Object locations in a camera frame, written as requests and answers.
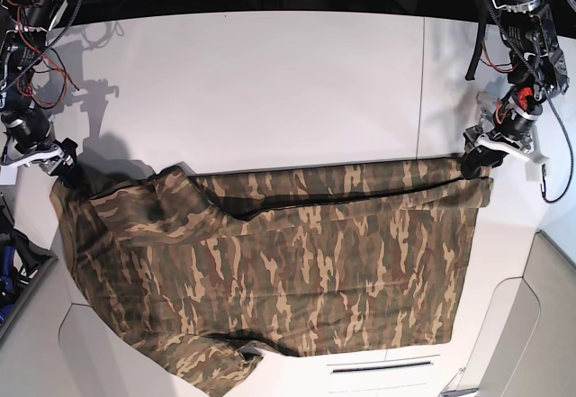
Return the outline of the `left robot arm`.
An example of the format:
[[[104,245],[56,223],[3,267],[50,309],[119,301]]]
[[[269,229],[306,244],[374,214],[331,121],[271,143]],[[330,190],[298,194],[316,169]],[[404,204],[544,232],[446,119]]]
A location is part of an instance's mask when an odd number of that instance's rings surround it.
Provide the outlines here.
[[[485,33],[487,21],[493,20],[509,54],[507,65],[493,69],[506,75],[510,88],[501,97],[478,94],[480,119],[463,134],[461,172],[474,179],[512,156],[526,162],[528,173],[538,173],[545,157],[536,146],[536,121],[544,103],[569,87],[552,11],[545,0],[483,1],[465,78],[472,81],[479,63],[488,59]]]

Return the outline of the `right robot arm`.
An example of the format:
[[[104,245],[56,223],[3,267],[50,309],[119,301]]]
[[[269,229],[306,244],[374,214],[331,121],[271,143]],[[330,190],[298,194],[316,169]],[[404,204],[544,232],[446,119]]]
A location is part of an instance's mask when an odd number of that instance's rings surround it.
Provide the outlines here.
[[[52,121],[55,103],[41,100],[32,80],[39,68],[62,77],[59,97],[73,81],[60,59],[52,59],[56,44],[76,20],[83,0],[1,0],[1,123],[5,144],[1,153],[1,183],[15,185],[22,167],[39,167],[65,185],[79,185],[83,170],[77,144],[57,140]]]

